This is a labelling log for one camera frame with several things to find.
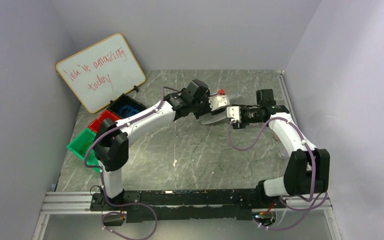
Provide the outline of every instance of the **whiteboard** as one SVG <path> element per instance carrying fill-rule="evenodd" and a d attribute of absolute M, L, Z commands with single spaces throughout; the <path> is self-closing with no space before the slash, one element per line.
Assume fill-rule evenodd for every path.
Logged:
<path fill-rule="evenodd" d="M 89 113 L 145 81 L 145 74 L 123 35 L 116 33 L 55 66 Z"/>

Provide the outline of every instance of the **white bracket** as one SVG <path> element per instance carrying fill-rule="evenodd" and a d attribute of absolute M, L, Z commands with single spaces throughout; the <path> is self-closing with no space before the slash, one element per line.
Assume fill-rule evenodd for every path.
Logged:
<path fill-rule="evenodd" d="M 208 102 L 211 111 L 216 111 L 231 104 L 226 95 L 210 96 Z"/>
<path fill-rule="evenodd" d="M 227 117 L 231 122 L 236 121 L 238 123 L 241 122 L 241 109 L 239 106 L 228 106 L 226 108 Z"/>

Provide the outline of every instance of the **floor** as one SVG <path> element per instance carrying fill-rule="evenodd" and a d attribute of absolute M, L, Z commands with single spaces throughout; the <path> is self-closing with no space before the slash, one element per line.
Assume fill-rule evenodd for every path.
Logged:
<path fill-rule="evenodd" d="M 279 77 L 273 70 L 153 70 L 139 92 L 128 95 L 150 107 L 161 97 L 161 89 L 186 87 L 193 79 L 205 82 L 213 93 L 224 89 L 234 104 L 254 105 L 256 90 L 273 89 L 279 105 L 287 105 Z M 100 114 L 80 107 L 72 139 Z M 129 148 L 123 167 L 126 190 L 185 190 L 254 188 L 258 181 L 281 177 L 288 159 L 283 147 L 266 129 L 256 146 L 245 152 L 234 150 L 227 140 L 228 122 L 203 125 L 192 115 L 162 125 L 139 138 Z M 241 147 L 250 145 L 261 124 L 234 130 L 232 136 Z M 100 184 L 100 176 L 83 166 L 82 160 L 67 151 L 57 185 L 59 192 L 88 191 Z"/>
<path fill-rule="evenodd" d="M 295 223 L 301 212 L 287 211 L 282 220 L 276 221 L 273 228 L 284 228 Z M 129 238 L 146 237 L 154 227 L 154 221 L 126 223 L 113 230 Z M 120 240 L 122 238 L 102 230 L 100 215 L 52 215 L 49 219 L 44 240 Z M 240 221 L 234 218 L 189 219 L 159 221 L 150 240 L 196 240 L 196 239 L 270 239 L 270 240 L 331 240 L 329 227 L 323 211 L 311 211 L 299 226 L 288 231 L 266 231 L 257 228 L 252 221 Z"/>

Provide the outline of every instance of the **plastic bin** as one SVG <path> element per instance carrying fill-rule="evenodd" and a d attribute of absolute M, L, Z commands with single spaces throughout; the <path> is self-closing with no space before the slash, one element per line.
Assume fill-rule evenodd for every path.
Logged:
<path fill-rule="evenodd" d="M 74 153 L 80 160 L 85 158 L 86 151 L 94 142 L 96 133 L 89 128 L 83 130 L 73 141 L 67 145 L 67 149 Z M 92 150 L 86 160 L 88 165 L 98 165 L 98 159 L 95 157 L 95 151 Z M 96 172 L 100 172 L 99 168 L 94 168 Z"/>
<path fill-rule="evenodd" d="M 117 98 L 117 100 L 110 102 L 111 104 L 106 109 L 114 115 L 118 116 L 120 119 L 129 118 L 147 109 L 145 105 L 124 93 L 119 98 Z"/>
<path fill-rule="evenodd" d="M 102 121 L 105 119 L 111 119 L 113 122 L 120 120 L 120 118 L 114 114 L 112 114 L 109 110 L 103 111 L 99 117 L 97 117 L 89 126 L 87 126 L 90 130 L 92 130 L 94 133 L 97 133 L 99 130 L 99 127 L 101 126 Z"/>

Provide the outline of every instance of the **gray marble surface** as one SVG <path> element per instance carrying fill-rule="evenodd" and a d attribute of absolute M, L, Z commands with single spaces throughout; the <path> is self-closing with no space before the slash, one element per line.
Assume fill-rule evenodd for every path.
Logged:
<path fill-rule="evenodd" d="M 162 97 L 162 87 L 186 87 L 193 79 L 205 82 L 213 93 L 224 89 L 238 96 L 233 103 L 253 105 L 256 90 L 273 89 L 278 104 L 286 105 L 286 96 L 274 70 L 153 70 L 146 74 L 140 92 L 128 95 L 150 107 Z M 78 111 L 72 139 L 101 113 Z M 280 141 L 266 129 L 255 147 L 248 151 L 233 149 L 227 140 L 228 122 L 201 124 L 193 115 L 162 125 L 134 142 L 129 160 L 123 167 L 126 190 L 228 189 L 254 188 L 258 181 L 281 177 L 288 160 L 282 158 Z M 234 130 L 232 137 L 240 147 L 250 145 L 261 124 Z M 57 191 L 88 191 L 100 183 L 93 169 L 67 151 Z"/>

